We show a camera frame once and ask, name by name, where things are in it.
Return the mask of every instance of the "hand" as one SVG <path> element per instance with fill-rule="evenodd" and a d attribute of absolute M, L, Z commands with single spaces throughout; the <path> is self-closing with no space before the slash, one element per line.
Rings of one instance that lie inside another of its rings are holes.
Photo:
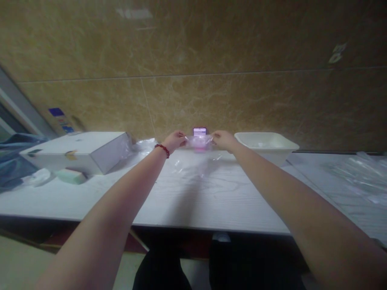
<path fill-rule="evenodd" d="M 212 133 L 212 141 L 221 148 L 226 149 L 229 153 L 233 153 L 233 150 L 240 143 L 235 137 L 227 131 L 215 131 Z"/>
<path fill-rule="evenodd" d="M 176 130 L 171 133 L 161 145 L 165 146 L 169 153 L 172 154 L 177 148 L 185 146 L 185 141 L 184 132 Z"/>

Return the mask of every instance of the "red beaded bracelet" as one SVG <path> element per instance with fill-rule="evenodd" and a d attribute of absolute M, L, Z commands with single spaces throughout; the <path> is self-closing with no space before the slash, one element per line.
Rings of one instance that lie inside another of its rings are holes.
<path fill-rule="evenodd" d="M 156 147 L 161 147 L 161 148 L 163 148 L 163 149 L 165 150 L 165 152 L 166 152 L 166 158 L 167 158 L 167 159 L 169 158 L 169 156 L 170 156 L 169 150 L 168 150 L 165 146 L 163 146 L 163 145 L 161 145 L 161 144 L 157 144 L 157 145 L 155 145 L 154 147 L 155 147 L 155 148 L 156 148 Z"/>

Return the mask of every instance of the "black pants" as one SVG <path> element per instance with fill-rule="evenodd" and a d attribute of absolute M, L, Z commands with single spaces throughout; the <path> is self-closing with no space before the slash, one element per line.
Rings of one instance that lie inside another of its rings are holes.
<path fill-rule="evenodd" d="M 268 248 L 248 249 L 212 241 L 209 267 L 212 290 L 305 289 L 296 269 Z M 151 289 L 191 289 L 177 249 L 153 248 L 144 257 L 133 290 Z"/>

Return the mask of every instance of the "marble tile wall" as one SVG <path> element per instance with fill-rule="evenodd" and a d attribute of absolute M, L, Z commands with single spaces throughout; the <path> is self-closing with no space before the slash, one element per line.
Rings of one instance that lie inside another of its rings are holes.
<path fill-rule="evenodd" d="M 386 15 L 382 0 L 0 0 L 0 65 L 59 134 L 50 107 L 140 139 L 206 126 L 382 151 Z"/>

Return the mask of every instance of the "cardboard box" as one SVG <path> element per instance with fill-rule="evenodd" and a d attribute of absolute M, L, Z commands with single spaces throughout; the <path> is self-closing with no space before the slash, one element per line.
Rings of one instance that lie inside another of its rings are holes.
<path fill-rule="evenodd" d="M 87 174 L 106 174 L 128 156 L 131 139 L 126 132 L 85 132 L 66 135 L 20 155 L 39 168 L 55 172 L 64 168 Z"/>

